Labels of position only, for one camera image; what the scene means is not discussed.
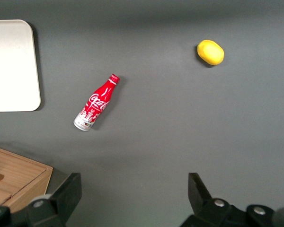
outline gray table surface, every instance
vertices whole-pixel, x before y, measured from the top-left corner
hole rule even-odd
[[[69,227],[177,227],[187,175],[244,210],[284,207],[284,1],[0,0],[34,28],[42,104],[0,113],[0,148],[71,172],[83,197]],[[195,54],[216,41],[225,59]],[[121,77],[93,129],[73,120]]]

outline lemon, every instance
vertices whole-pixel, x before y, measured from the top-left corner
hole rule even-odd
[[[198,55],[210,65],[218,65],[224,59],[224,50],[212,40],[203,40],[199,43]]]

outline white tray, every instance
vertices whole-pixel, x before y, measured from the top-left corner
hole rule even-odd
[[[33,32],[23,20],[0,20],[0,112],[40,105]]]

